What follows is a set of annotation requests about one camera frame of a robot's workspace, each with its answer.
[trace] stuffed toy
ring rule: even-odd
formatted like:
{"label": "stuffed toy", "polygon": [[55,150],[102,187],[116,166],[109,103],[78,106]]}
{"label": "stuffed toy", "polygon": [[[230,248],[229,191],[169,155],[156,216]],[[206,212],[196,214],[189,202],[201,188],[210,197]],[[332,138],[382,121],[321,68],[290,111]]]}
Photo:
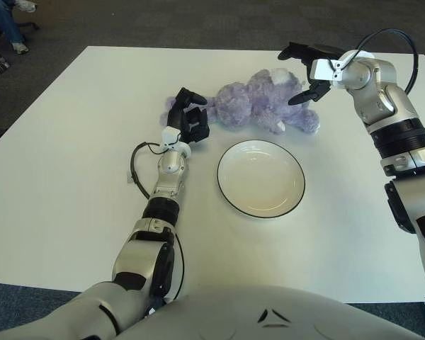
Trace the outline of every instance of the stuffed toy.
{"label": "stuffed toy", "polygon": [[[253,123],[279,135],[285,132],[285,125],[288,124],[306,133],[314,133],[319,129],[319,118],[308,109],[308,102],[288,105],[288,100],[300,92],[301,83],[287,69],[262,69],[250,78],[247,85],[239,82],[225,85],[216,97],[206,97],[207,105],[198,107],[206,109],[208,123],[218,121],[229,128]],[[167,99],[167,110],[174,101],[174,97]],[[168,112],[165,112],[161,116],[162,125],[166,125],[167,115]]]}

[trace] black cable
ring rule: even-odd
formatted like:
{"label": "black cable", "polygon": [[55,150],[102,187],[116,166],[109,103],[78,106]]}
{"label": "black cable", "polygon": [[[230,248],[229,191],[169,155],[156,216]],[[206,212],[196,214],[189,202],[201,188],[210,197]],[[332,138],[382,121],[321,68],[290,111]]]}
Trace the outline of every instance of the black cable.
{"label": "black cable", "polygon": [[386,32],[396,33],[396,34],[401,35],[407,41],[408,45],[411,47],[414,62],[413,62],[413,65],[412,65],[411,78],[409,79],[409,82],[406,86],[406,89],[404,90],[404,92],[406,94],[409,94],[409,92],[411,92],[412,88],[414,87],[414,84],[415,84],[416,79],[417,79],[417,74],[419,73],[419,53],[417,52],[416,46],[414,45],[414,41],[412,41],[411,37],[409,35],[407,35],[405,32],[403,32],[402,30],[398,30],[396,28],[383,28],[382,30],[379,30],[377,32],[374,32],[374,33],[367,35],[356,46],[357,52],[354,53],[353,57],[341,69],[344,70],[345,68],[347,68],[350,65],[350,63],[354,60],[354,58],[356,58],[356,56],[359,54],[359,52],[364,48],[364,46],[370,40],[372,40],[376,35],[379,35],[381,33],[386,33]]}
{"label": "black cable", "polygon": [[[173,143],[169,143],[168,145],[174,145],[179,141],[179,138],[181,137],[181,133],[178,134],[178,137],[176,138],[176,141]],[[130,173],[132,176],[132,179],[134,181],[134,183],[137,185],[137,187],[140,189],[140,192],[143,194],[143,196],[146,199],[149,199],[149,194],[148,192],[145,190],[145,188],[143,187],[143,185],[140,183],[139,177],[137,175],[137,171],[135,170],[135,155],[137,154],[137,152],[142,149],[143,147],[148,147],[148,149],[153,153],[153,154],[164,154],[165,152],[167,152],[168,150],[165,150],[163,152],[155,152],[152,148],[151,145],[154,146],[160,146],[157,143],[151,143],[151,142],[143,142],[138,144],[138,146],[136,146],[136,148],[134,149],[134,151],[132,151],[132,155],[130,157]],[[181,242],[179,241],[179,237],[177,234],[175,234],[176,237],[176,241],[178,242],[178,246],[179,246],[179,252],[181,253],[181,263],[182,263],[182,272],[181,272],[181,282],[179,283],[179,287],[178,287],[178,291],[175,294],[175,297],[173,298],[173,301],[177,299],[177,297],[179,296],[179,293],[181,292],[181,288],[183,286],[183,282],[184,282],[184,268],[185,268],[185,264],[184,264],[184,252],[183,252],[183,247],[181,246]]]}
{"label": "black cable", "polygon": [[181,242],[179,241],[178,234],[175,234],[176,241],[179,245],[179,252],[181,253],[181,263],[183,264],[183,271],[181,272],[181,282],[179,283],[178,291],[175,294],[175,297],[173,298],[173,301],[178,298],[179,292],[181,292],[181,287],[183,287],[184,282],[184,253],[183,253],[183,247],[181,246]]}

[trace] plate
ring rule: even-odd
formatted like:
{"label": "plate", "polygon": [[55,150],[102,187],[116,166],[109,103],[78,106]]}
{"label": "plate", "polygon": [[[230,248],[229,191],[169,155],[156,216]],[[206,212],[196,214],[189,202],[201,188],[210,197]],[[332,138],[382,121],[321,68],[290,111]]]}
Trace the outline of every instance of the plate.
{"label": "plate", "polygon": [[219,161],[217,181],[227,201],[254,217],[289,213],[304,196],[305,177],[296,158],[279,145],[247,140]]}

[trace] white table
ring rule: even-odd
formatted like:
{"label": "white table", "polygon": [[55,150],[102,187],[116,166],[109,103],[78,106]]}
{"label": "white table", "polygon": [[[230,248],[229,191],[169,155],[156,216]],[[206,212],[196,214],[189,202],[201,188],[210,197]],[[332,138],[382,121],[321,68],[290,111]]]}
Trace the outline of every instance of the white table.
{"label": "white table", "polygon": [[[404,86],[412,57],[378,56],[396,66]],[[0,283],[84,290],[110,280],[145,206],[127,182],[130,154],[141,141],[160,141],[165,98],[182,86],[214,96],[274,67],[305,79],[300,61],[278,61],[277,52],[86,48],[0,140]],[[425,56],[409,97],[425,125]],[[183,294],[262,284],[343,302],[423,298],[417,238],[393,220],[383,189],[389,179],[352,98],[334,89],[311,108],[321,119],[316,135],[211,125],[210,137],[192,145],[177,224],[186,255]],[[305,172],[305,196],[283,217],[247,217],[220,194],[220,156],[251,138],[288,149]],[[157,160],[149,152],[138,158],[147,188]],[[179,277],[177,262],[171,295]]]}

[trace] jeans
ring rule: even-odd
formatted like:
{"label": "jeans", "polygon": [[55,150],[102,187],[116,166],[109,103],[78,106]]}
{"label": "jeans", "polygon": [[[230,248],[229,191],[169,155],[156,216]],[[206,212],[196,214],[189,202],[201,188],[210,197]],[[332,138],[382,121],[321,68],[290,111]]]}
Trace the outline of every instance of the jeans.
{"label": "jeans", "polygon": [[0,0],[0,29],[5,32],[10,43],[23,43],[21,31],[11,14],[15,1]]}

